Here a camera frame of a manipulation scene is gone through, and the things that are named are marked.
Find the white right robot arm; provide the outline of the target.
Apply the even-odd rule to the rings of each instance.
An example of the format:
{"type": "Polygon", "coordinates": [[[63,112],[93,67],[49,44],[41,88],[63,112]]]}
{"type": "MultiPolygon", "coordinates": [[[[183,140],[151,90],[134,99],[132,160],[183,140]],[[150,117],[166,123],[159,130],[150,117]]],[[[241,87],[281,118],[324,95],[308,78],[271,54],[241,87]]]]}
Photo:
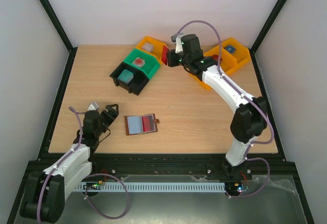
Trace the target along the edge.
{"type": "Polygon", "coordinates": [[[169,67],[182,66],[211,87],[233,111],[230,131],[232,144],[222,163],[223,174],[233,179],[244,167],[251,143],[267,128],[267,103],[254,97],[230,79],[220,66],[220,57],[204,56],[195,34],[172,36],[175,49],[167,52],[169,67]]]}

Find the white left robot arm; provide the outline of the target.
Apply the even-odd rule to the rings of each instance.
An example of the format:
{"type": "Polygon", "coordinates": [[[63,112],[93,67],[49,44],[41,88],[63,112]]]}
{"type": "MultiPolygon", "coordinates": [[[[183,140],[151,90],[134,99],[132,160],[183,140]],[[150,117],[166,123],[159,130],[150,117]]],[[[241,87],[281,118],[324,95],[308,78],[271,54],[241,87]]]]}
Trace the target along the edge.
{"type": "Polygon", "coordinates": [[[100,144],[100,137],[119,115],[118,104],[106,105],[102,112],[93,104],[82,113],[83,119],[73,107],[69,109],[75,114],[79,125],[76,138],[55,163],[29,174],[20,204],[21,217],[38,222],[58,221],[69,195],[91,174],[91,157],[100,144]]]}

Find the red credit card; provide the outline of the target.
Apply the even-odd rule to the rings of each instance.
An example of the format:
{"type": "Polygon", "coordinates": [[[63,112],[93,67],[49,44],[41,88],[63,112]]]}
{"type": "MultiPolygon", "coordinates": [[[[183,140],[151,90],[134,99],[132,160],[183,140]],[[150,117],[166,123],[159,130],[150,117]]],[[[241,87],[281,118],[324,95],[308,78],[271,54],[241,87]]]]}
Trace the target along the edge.
{"type": "Polygon", "coordinates": [[[166,45],[163,45],[162,54],[161,54],[161,61],[163,64],[167,65],[167,54],[169,53],[169,48],[166,45]]]}

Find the brown leather card holder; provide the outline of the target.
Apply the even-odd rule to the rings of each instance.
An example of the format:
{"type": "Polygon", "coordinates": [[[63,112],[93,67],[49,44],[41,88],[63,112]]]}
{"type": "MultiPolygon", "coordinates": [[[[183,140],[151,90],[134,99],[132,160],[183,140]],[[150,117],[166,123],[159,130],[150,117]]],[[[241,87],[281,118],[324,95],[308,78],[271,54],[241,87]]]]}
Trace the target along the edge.
{"type": "Polygon", "coordinates": [[[127,136],[158,132],[157,126],[160,123],[155,114],[124,116],[124,121],[127,136]]]}

